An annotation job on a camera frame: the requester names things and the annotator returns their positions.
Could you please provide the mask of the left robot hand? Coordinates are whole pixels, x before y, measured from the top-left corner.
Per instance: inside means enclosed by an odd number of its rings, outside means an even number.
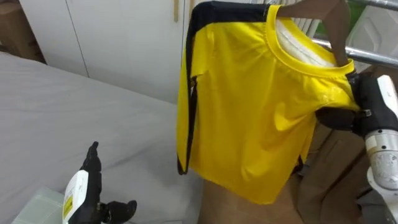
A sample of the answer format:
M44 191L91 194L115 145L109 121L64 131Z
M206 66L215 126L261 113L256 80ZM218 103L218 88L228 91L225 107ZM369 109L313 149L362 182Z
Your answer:
M98 142L88 149L83 165L70 179L64 194L63 224L126 223L136 213L137 202L100 201L102 191L101 161Z

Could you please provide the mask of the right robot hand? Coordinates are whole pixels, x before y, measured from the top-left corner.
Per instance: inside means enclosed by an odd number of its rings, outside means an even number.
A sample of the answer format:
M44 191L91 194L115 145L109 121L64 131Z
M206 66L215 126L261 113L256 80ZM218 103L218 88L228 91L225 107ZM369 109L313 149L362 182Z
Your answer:
M397 116L382 99L377 78L370 72L350 73L346 77L359 110L324 107L316 111L317 120L330 129L351 131L361 137L379 129L397 131Z

